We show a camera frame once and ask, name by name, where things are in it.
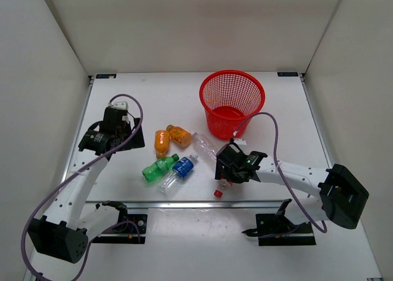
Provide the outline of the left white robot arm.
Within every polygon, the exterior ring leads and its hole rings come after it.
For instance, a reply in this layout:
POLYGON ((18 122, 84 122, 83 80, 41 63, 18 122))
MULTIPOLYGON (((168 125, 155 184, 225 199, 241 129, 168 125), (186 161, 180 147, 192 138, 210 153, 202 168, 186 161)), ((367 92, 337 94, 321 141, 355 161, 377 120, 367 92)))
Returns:
POLYGON ((121 202, 107 201, 87 217, 82 209, 96 179, 117 152, 145 146, 141 118, 130 118, 125 101, 108 104, 102 120, 82 136, 71 175, 52 193, 53 202, 41 218, 31 217, 25 229, 41 254, 72 264, 79 262, 88 243, 111 227, 124 231, 129 224, 121 202))

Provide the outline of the clear bottle red label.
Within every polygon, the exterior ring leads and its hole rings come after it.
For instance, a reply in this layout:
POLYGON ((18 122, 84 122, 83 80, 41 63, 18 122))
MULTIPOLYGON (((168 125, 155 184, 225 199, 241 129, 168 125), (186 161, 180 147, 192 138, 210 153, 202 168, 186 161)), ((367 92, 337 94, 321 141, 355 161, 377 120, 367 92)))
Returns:
POLYGON ((230 188, 233 185, 233 182, 230 182, 226 179, 220 179, 217 181, 216 189, 214 190, 214 196, 216 198, 221 198, 226 189, 230 188))

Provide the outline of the large clear plastic bottle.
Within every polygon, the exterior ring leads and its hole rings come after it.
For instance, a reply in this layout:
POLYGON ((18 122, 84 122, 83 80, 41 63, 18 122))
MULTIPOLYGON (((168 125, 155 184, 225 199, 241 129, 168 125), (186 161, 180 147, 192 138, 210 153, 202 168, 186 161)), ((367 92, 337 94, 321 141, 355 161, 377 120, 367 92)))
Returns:
POLYGON ((217 147, 201 133, 192 134, 192 144, 199 157, 214 171, 216 169, 217 147))

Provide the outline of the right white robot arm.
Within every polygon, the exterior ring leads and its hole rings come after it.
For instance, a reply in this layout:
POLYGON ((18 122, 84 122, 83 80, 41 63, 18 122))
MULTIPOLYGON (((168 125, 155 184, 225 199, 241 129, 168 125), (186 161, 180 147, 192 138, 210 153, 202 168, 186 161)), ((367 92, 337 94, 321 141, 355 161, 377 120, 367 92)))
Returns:
POLYGON ((215 178, 237 184, 250 180, 275 183, 308 194, 304 200, 285 200, 279 208, 276 226, 285 232, 303 223, 327 220, 355 229, 369 198, 366 188, 343 165, 318 169, 275 161, 258 151, 246 154, 234 142, 223 146, 216 155, 215 178))

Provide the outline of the clear bottle blue label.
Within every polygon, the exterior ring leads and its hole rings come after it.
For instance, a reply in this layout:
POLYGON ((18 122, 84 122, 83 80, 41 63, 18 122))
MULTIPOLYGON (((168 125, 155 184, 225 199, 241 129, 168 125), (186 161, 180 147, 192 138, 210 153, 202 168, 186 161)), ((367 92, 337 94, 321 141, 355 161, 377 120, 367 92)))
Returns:
POLYGON ((197 153, 192 153, 189 156, 182 157, 158 184, 159 191, 165 195, 169 196, 173 193, 179 185, 184 183, 185 178, 193 171, 199 155, 197 153))

